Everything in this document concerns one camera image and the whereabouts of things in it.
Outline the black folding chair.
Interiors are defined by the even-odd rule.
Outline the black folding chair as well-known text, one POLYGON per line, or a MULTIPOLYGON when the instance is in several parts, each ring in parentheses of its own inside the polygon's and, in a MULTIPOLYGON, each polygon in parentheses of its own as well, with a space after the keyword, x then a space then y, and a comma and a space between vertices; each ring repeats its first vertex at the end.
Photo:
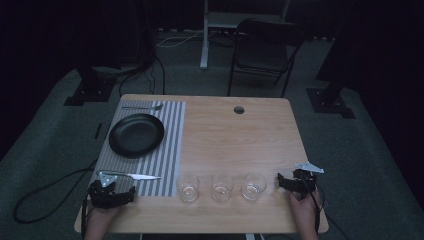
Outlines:
POLYGON ((234 73, 275 75, 277 84, 286 75, 280 97, 285 96, 297 53, 306 40, 305 29, 296 23, 248 18, 234 32, 227 95, 231 95, 234 73))

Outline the grey striped placemat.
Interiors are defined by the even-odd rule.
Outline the grey striped placemat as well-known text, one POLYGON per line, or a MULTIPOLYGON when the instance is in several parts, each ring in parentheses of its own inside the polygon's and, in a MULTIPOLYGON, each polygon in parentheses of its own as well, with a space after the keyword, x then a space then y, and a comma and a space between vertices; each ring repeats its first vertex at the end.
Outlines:
POLYGON ((160 176, 157 180, 133 180, 118 176, 115 191, 122 193, 135 186, 138 196, 164 196, 176 194, 175 181, 179 175, 181 145, 185 121, 186 103, 166 100, 122 100, 115 111, 112 124, 106 135, 91 180, 98 180, 99 170, 160 176), (122 110, 122 106, 150 107, 164 104, 159 111, 122 110), (164 125, 164 138, 160 145, 150 153, 139 158, 126 158, 116 154, 109 145, 112 127, 124 117, 145 113, 157 117, 164 125))

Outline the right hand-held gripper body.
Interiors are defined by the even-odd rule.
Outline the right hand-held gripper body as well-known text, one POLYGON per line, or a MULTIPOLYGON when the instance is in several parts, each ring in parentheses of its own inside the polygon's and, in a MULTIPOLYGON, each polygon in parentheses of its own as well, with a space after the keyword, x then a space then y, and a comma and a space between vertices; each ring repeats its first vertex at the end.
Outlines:
POLYGON ((301 199, 304 199, 316 190, 317 174, 323 174, 324 170, 310 162, 296 163, 295 167, 288 190, 297 193, 301 199))

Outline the clear drinking glass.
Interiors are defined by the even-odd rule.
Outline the clear drinking glass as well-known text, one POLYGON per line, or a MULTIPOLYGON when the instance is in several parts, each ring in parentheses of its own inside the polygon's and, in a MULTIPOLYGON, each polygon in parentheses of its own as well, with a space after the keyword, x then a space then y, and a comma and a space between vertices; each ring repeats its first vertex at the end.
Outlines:
POLYGON ((249 201, 256 201, 267 188, 266 178, 258 172, 245 175, 241 193, 249 201))
POLYGON ((219 172, 212 177, 211 196, 217 202, 227 201, 234 188, 234 179, 232 176, 219 172))
POLYGON ((195 201, 199 196, 199 185, 200 181, 196 175, 180 175, 176 183, 179 198, 183 202, 195 201))

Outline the black plate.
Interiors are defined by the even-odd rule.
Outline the black plate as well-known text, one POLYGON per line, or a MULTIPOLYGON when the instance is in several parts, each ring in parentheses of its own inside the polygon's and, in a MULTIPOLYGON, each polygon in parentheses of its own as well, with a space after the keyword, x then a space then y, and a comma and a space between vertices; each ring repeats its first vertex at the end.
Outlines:
POLYGON ((157 117, 145 113, 133 114, 112 127, 109 145, 122 157, 139 158, 160 145, 164 131, 164 125, 157 117))

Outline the person's right hand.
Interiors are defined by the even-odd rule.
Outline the person's right hand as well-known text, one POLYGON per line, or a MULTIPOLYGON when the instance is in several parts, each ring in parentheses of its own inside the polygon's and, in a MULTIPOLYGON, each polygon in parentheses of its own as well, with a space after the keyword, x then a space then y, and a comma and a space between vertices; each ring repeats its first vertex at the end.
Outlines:
POLYGON ((320 200, 319 192, 314 191, 313 196, 314 198, 308 196, 298 200, 292 192, 288 193, 294 222, 302 240, 319 240, 315 229, 317 209, 315 203, 320 200))

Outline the silver table knife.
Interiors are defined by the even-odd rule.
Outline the silver table knife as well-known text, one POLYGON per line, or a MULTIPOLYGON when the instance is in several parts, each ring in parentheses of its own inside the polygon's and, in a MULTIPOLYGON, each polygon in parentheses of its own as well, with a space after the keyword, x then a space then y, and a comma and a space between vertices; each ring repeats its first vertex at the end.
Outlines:
POLYGON ((153 176, 153 175, 143 175, 143 174, 136 174, 136 173, 125 173, 125 172, 117 172, 117 171, 109 171, 109 170, 99 170, 98 175, 108 175, 108 176, 124 176, 124 177, 130 177, 133 180, 157 180, 161 179, 160 176, 153 176))

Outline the silver fork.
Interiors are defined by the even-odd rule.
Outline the silver fork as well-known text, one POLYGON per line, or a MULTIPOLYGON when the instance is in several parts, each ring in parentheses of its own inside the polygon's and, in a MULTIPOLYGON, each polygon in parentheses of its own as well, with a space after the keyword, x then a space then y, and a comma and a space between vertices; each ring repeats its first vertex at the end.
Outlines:
POLYGON ((150 110, 150 111, 159 111, 163 108, 164 104, 159 104, 150 107, 136 107, 136 106, 122 106, 122 110, 150 110))

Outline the person's left hand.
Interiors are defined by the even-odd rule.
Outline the person's left hand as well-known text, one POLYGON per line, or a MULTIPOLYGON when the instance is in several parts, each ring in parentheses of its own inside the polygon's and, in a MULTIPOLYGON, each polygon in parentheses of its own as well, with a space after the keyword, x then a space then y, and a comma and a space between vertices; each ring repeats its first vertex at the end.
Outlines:
POLYGON ((83 240, 104 240, 109 227, 122 210, 122 206, 110 209, 92 208, 87 217, 83 240))

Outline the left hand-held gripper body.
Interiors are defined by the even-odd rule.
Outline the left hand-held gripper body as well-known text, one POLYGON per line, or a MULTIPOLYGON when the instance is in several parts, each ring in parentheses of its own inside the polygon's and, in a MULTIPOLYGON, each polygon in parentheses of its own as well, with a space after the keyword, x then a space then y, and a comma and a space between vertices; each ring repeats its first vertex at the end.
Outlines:
POLYGON ((98 175, 99 179, 92 182, 88 187, 88 195, 95 208, 110 209, 124 204, 124 199, 131 196, 124 193, 116 193, 116 181, 118 176, 98 175))

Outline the black stand with base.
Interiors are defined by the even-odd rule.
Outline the black stand with base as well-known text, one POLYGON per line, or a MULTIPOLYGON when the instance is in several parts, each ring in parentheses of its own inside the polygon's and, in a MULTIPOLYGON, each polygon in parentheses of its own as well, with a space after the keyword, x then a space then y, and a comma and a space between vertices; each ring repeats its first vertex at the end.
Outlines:
POLYGON ((86 102, 107 102, 110 98, 115 78, 99 77, 90 66, 77 67, 81 81, 72 96, 69 96, 65 106, 83 106, 86 102))
POLYGON ((355 119, 355 115, 343 98, 341 91, 349 75, 350 53, 345 27, 356 0, 347 0, 340 20, 340 28, 334 43, 325 58, 317 78, 328 81, 326 88, 307 88, 307 94, 315 113, 339 114, 344 119, 355 119))

